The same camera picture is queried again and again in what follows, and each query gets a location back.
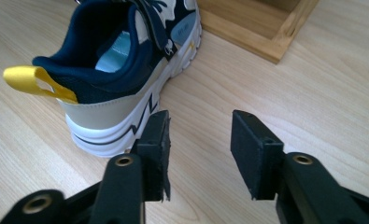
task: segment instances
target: wooden frame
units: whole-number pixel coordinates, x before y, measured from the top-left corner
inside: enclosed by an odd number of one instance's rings
[[[278,63],[318,0],[197,0],[205,30]]]

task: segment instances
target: yellow pull tab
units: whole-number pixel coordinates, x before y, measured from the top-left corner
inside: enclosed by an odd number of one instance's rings
[[[43,67],[14,66],[4,71],[4,80],[17,91],[58,98],[69,104],[77,104],[76,94],[55,82]],[[52,91],[40,87],[47,84]]]

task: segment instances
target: shoe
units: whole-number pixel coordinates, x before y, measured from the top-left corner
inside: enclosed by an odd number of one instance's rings
[[[58,98],[74,142],[112,157],[141,136],[163,84],[190,64],[201,32],[196,0],[85,0],[56,54],[8,68],[4,78],[19,91]]]

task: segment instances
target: wooden floor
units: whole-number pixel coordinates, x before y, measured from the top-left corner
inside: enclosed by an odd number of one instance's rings
[[[6,67],[54,53],[75,7],[0,0],[0,219],[31,192],[69,197],[102,178],[107,159],[74,145],[54,99],[2,79]],[[286,152],[317,157],[341,185],[369,196],[369,0],[320,0],[278,65],[203,32],[161,105],[172,118],[172,199],[147,203],[148,223],[278,223],[275,202],[252,201],[237,171],[234,109],[258,116]]]

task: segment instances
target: shoe outsole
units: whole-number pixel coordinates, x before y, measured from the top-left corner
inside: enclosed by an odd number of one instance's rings
[[[66,122],[76,145],[98,157],[113,157],[124,153],[140,138],[149,116],[159,111],[160,92],[164,83],[186,69],[195,58],[201,44],[202,26],[199,10],[191,34],[158,79],[150,86],[135,109],[119,124],[104,130],[90,130],[77,125],[66,116]]]

